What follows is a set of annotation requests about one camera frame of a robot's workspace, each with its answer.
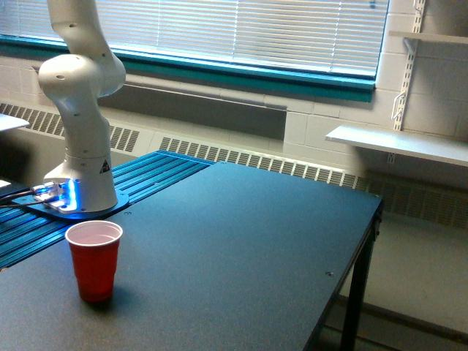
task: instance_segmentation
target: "window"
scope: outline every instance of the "window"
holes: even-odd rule
[[[97,0],[113,49],[301,80],[373,80],[388,0]],[[0,34],[59,40],[46,0],[2,0]]]

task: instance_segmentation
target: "shelf bracket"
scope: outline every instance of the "shelf bracket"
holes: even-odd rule
[[[413,6],[415,8],[415,21],[413,23],[412,32],[420,33],[421,26],[423,24],[424,9],[426,6],[426,0],[414,0]],[[410,83],[412,78],[412,72],[415,66],[416,53],[418,51],[418,41],[404,38],[404,46],[408,50],[407,65],[404,70],[403,82],[401,85],[400,93],[395,97],[393,101],[392,109],[392,120],[394,120],[393,130],[399,132],[403,128],[403,118],[407,107],[408,95],[410,92]],[[387,163],[393,164],[395,162],[396,155],[389,154]]]
[[[416,54],[416,47],[418,46],[418,42],[410,38],[403,38],[403,43],[406,49],[408,50],[408,54]]]

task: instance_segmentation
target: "table leg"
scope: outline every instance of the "table leg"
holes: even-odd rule
[[[370,231],[364,247],[354,264],[350,296],[347,302],[346,317],[344,318],[343,334],[341,335],[340,351],[354,350],[356,335],[358,333],[359,317],[363,305],[364,292],[366,290],[367,276],[371,263],[372,249],[377,234],[376,226],[372,225]]]

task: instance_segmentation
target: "cup rim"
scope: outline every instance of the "cup rim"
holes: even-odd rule
[[[79,226],[84,225],[84,224],[86,224],[86,223],[93,223],[93,222],[111,224],[112,226],[116,227],[116,229],[118,229],[118,237],[117,237],[117,238],[114,238],[114,239],[112,239],[111,241],[108,241],[107,243],[104,243],[104,244],[80,244],[80,243],[77,243],[76,241],[73,241],[73,240],[71,240],[71,239],[69,238],[68,233],[69,233],[70,230],[72,230],[74,227],[79,227]],[[124,234],[124,230],[123,230],[122,227],[121,227],[120,225],[118,225],[117,223],[110,222],[110,221],[102,221],[102,220],[84,221],[84,222],[80,222],[80,223],[74,224],[73,226],[71,226],[70,228],[68,228],[67,231],[65,232],[65,240],[67,240],[70,244],[76,245],[76,246],[82,246],[82,247],[98,247],[98,246],[106,246],[106,245],[115,243],[116,241],[120,240],[122,234]]]

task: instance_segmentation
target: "blue led light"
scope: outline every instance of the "blue led light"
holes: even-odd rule
[[[77,204],[75,182],[73,181],[73,179],[68,180],[67,186],[68,186],[68,195],[69,195],[69,197],[68,197],[68,200],[69,200],[68,208],[69,208],[69,210],[76,210],[77,207],[78,207],[78,204]]]

